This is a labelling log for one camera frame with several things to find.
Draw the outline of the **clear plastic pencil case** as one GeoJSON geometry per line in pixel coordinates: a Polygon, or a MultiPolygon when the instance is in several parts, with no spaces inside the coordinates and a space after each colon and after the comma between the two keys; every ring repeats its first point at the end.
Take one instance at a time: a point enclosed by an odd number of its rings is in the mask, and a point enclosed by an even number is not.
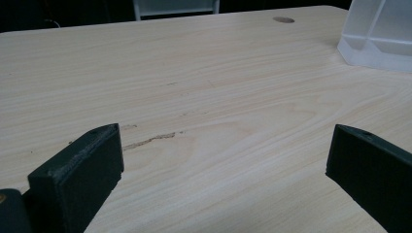
{"type": "Polygon", "coordinates": [[[350,65],[412,73],[412,0],[353,0],[337,48],[350,65]]]}

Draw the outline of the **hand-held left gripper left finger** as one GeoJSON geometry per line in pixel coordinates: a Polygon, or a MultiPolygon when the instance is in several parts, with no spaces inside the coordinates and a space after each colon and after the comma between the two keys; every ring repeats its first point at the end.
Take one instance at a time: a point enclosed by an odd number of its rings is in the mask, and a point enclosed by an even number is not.
{"type": "Polygon", "coordinates": [[[120,127],[86,132],[28,175],[35,233],[84,233],[124,171],[120,127]]]}

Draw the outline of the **white metal stand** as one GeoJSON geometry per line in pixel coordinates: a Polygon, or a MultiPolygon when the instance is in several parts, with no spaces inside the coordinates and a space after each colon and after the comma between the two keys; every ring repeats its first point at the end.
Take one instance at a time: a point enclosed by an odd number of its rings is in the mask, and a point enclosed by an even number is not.
{"type": "Polygon", "coordinates": [[[220,12],[220,0],[133,0],[137,20],[143,17],[220,12]]]}

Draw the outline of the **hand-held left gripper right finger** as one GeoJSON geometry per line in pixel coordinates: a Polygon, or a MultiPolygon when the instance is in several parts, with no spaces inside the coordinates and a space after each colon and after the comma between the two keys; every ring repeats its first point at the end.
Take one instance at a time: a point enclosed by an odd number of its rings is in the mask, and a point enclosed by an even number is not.
{"type": "Polygon", "coordinates": [[[337,124],[326,175],[389,233],[412,233],[412,153],[337,124]]]}

